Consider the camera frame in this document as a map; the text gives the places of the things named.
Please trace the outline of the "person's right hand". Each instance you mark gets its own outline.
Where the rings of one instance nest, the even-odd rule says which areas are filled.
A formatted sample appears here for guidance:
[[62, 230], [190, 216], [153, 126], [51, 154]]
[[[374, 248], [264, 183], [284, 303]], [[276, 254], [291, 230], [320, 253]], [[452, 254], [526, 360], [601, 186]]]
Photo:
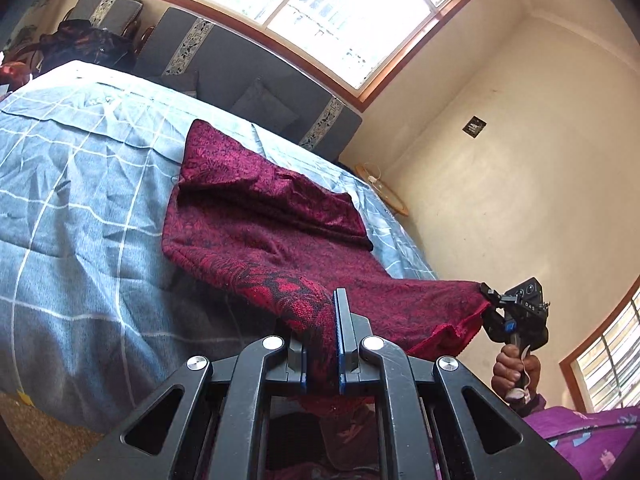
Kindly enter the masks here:
[[529, 353], [522, 358], [518, 346], [506, 344], [502, 347], [494, 368], [492, 369], [491, 388], [502, 400], [506, 400], [506, 394], [516, 387], [516, 383], [524, 374], [529, 377], [528, 392], [533, 399], [537, 394], [540, 379], [541, 364], [539, 359]]

